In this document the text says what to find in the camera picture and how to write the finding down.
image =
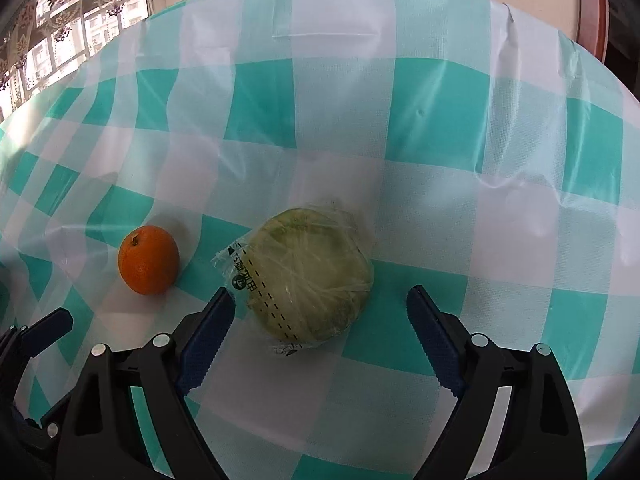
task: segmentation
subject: checkered tablecloth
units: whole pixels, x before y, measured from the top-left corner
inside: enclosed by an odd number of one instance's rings
[[[417,283],[470,332],[552,347],[591,475],[640,413],[640,105],[519,10],[186,0],[0,128],[1,329],[59,306],[74,317],[20,384],[17,404],[36,419],[92,345],[140,346],[200,310],[222,284],[216,251],[333,197],[375,234],[369,304],[347,334],[289,358],[263,352],[238,308],[189,400],[232,480],[411,477],[454,404],[406,318]],[[118,275],[120,242],[142,224],[180,249],[162,297]]]

